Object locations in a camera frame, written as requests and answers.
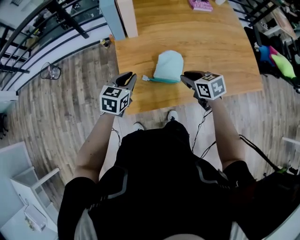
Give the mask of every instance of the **wooden floor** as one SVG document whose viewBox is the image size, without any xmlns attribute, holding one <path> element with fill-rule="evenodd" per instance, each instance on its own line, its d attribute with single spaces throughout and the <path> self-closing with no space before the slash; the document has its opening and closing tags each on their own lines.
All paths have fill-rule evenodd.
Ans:
<svg viewBox="0 0 300 240">
<path fill-rule="evenodd" d="M 23 87 L 19 101 L 7 113 L 9 133 L 0 141 L 0 147 L 25 141 L 40 177 L 55 167 L 60 168 L 59 174 L 44 184 L 57 208 L 60 207 L 64 185 L 72 179 L 76 154 L 99 116 L 101 88 L 118 72 L 114 46 L 109 50 L 99 45 L 90 47 L 58 65 L 62 68 L 59 80 L 36 77 Z M 299 152 L 281 137 L 300 140 L 300 95 L 285 81 L 271 76 L 263 77 L 263 85 L 264 92 L 225 97 L 226 107 L 238 132 L 253 141 L 274 163 L 291 160 L 298 168 Z M 115 118 L 113 127 L 121 137 L 133 131 L 132 125 L 136 121 L 147 129 L 161 128 L 170 109 L 178 111 L 192 144 L 204 112 L 198 104 L 125 115 Z M 210 114 L 200 130 L 194 153 L 200 156 L 214 140 Z M 112 132 L 103 172 L 114 163 L 117 150 L 118 137 Z M 220 167 L 216 146 L 205 159 L 216 168 Z M 249 148 L 246 160 L 251 173 L 258 179 L 264 172 L 271 172 L 264 160 Z"/>
</svg>

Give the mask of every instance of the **sneaker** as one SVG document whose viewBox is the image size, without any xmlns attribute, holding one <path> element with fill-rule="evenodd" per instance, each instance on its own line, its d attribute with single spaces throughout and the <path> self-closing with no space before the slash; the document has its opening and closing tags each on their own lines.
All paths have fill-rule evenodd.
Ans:
<svg viewBox="0 0 300 240">
<path fill-rule="evenodd" d="M 133 129 L 134 131 L 138 131 L 138 130 L 145 130 L 145 128 L 142 126 L 142 124 L 140 124 L 139 122 L 136 122 L 134 125 L 133 125 Z"/>
<path fill-rule="evenodd" d="M 171 110 L 169 113 L 168 113 L 168 122 L 169 121 L 178 121 L 178 114 L 175 110 Z"/>
</svg>

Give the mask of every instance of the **wooden table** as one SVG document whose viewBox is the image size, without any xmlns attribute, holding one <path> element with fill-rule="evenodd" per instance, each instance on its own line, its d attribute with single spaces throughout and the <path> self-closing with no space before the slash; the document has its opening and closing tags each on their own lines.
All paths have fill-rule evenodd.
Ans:
<svg viewBox="0 0 300 240">
<path fill-rule="evenodd" d="M 227 96 L 262 90 L 254 53 L 236 14 L 227 2 L 210 2 L 212 12 L 193 11 L 187 0 L 134 0 L 139 36 L 116 42 L 120 73 L 138 76 L 127 114 L 196 101 L 182 82 L 142 80 L 142 75 L 153 76 L 158 55 L 166 50 L 181 53 L 184 71 L 224 75 Z"/>
</svg>

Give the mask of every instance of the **pink object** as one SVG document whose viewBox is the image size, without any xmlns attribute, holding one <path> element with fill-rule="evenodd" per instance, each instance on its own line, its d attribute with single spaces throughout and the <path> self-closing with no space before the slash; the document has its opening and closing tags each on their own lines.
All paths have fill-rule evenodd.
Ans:
<svg viewBox="0 0 300 240">
<path fill-rule="evenodd" d="M 189 0 L 189 3 L 193 10 L 211 12 L 213 10 L 211 4 L 208 1 L 203 0 Z"/>
<path fill-rule="evenodd" d="M 269 51 L 270 51 L 270 59 L 271 59 L 272 63 L 276 66 L 276 63 L 272 59 L 271 55 L 279 55 L 280 53 L 272 46 L 269 46 Z"/>
</svg>

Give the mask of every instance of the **black shirt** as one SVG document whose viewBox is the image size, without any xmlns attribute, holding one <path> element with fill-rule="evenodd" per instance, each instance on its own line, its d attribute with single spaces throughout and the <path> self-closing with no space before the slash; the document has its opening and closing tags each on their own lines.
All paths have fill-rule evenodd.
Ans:
<svg viewBox="0 0 300 240">
<path fill-rule="evenodd" d="M 59 239 L 74 239 L 84 209 L 99 239 L 162 240 L 181 233 L 229 239 L 228 188 L 252 176 L 242 161 L 227 168 L 228 179 L 164 129 L 133 132 L 98 184 L 75 178 L 66 185 Z"/>
</svg>

